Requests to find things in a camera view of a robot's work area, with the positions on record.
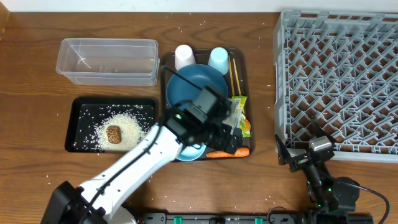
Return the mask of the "light blue bowl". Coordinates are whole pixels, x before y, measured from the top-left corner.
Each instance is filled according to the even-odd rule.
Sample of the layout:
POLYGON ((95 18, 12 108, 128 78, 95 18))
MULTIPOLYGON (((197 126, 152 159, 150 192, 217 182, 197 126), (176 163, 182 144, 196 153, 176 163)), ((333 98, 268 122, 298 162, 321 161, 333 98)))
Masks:
POLYGON ((205 151, 206 145, 194 144, 187 146, 182 149, 181 153, 177 156, 177 159, 184 162, 194 161, 198 159, 205 151))

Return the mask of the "orange carrot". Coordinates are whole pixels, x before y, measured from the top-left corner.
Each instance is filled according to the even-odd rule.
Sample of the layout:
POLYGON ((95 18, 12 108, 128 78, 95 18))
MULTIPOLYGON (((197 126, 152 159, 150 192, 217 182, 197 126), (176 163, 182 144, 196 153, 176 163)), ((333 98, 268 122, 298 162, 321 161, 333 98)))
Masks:
POLYGON ((250 151, 246 147, 240 147, 236 150, 234 154, 229 154, 224 151, 213 151, 206 154, 207 158, 217 159, 217 158, 231 158, 231 157, 246 157, 250 155, 250 151))

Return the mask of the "white tissue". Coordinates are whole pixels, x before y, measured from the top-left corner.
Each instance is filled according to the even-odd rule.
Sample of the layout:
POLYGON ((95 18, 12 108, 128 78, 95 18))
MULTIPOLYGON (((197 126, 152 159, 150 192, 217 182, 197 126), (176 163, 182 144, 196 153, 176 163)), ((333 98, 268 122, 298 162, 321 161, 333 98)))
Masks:
POLYGON ((236 126, 236 122, 238 119, 239 114, 236 112, 236 106, 233 105, 231 107, 231 112, 226 119, 223 120, 223 124, 227 124, 234 128, 236 126))

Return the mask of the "brown mushroom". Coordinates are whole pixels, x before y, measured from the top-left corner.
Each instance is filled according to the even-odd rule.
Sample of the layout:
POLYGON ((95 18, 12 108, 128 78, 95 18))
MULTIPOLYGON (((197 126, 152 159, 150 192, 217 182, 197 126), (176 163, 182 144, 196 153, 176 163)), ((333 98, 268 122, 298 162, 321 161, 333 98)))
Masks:
POLYGON ((108 142, 111 144, 119 144, 122 141, 121 129, 119 126, 108 126, 106 128, 108 142))

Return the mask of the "green snack wrapper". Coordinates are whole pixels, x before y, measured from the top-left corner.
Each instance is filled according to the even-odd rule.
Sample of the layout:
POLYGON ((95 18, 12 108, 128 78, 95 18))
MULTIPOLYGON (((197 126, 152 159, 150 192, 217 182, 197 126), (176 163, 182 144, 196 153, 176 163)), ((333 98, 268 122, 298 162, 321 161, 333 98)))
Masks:
POLYGON ((247 97, 242 95, 234 95, 232 96, 232 101, 235 103, 235 115, 236 115, 236 124, 235 126, 239 127, 242 131, 242 135, 244 137, 251 137, 251 124, 249 120, 246 118, 244 114, 244 107, 246 104, 247 97))

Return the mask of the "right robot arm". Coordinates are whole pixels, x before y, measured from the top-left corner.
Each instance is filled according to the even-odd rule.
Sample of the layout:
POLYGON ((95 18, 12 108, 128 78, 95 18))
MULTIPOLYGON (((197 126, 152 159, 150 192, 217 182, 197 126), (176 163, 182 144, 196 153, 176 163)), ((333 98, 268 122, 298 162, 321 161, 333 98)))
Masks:
POLYGON ((307 193, 317 206, 299 215, 296 223, 349 223, 348 214, 356 210, 359 184, 348 177, 332 177, 325 162, 334 155, 336 139, 313 123, 315 137, 306 149, 289 150, 276 134, 280 165, 289 165, 291 172, 302 171, 307 178, 307 193))

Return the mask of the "light blue cup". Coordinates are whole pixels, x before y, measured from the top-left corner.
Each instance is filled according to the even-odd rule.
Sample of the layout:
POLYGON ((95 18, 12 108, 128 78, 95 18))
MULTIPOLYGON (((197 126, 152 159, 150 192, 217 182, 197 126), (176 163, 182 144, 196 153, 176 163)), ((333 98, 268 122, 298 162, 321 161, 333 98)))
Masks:
POLYGON ((229 55, 226 49, 216 47, 210 52, 208 65, 225 75, 229 71, 229 55))

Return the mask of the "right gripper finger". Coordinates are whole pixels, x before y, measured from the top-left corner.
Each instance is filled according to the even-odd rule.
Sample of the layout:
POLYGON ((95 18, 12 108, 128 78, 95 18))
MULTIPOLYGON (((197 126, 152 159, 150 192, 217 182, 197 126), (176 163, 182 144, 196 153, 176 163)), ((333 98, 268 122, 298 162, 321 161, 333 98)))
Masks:
POLYGON ((336 139, 330 136, 328 133, 326 133, 316 122, 312 122, 312 127, 314 129, 314 133, 316 137, 327 137, 331 143, 335 143, 336 139))
POLYGON ((279 165, 288 164, 290 162, 291 156, 278 134, 275 134, 275 142, 277 146, 279 165))

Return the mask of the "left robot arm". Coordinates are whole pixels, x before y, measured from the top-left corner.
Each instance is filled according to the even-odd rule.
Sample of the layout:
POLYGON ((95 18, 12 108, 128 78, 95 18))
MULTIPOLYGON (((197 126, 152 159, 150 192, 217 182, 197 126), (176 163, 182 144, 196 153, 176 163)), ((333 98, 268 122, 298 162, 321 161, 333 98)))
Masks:
POLYGON ((193 144, 217 144, 233 152, 239 137, 226 130, 235 103, 207 86, 194 100, 164 110, 147 136, 112 166, 73 187, 68 181, 51 195, 42 223, 108 223, 123 202, 153 173, 193 144))

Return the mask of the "pile of rice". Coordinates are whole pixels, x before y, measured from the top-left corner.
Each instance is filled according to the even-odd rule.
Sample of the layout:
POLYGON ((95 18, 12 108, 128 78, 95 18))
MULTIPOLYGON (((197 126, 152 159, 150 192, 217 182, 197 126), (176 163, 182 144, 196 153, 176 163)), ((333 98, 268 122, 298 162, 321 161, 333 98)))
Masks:
POLYGON ((135 116, 128 113, 114 114, 104 119, 95 127, 93 135, 96 148, 106 152, 126 152, 133 149, 139 141, 146 135, 146 132, 135 116), (119 144, 111 144, 108 142, 106 128, 108 126, 119 126, 121 129, 122 141, 119 144))

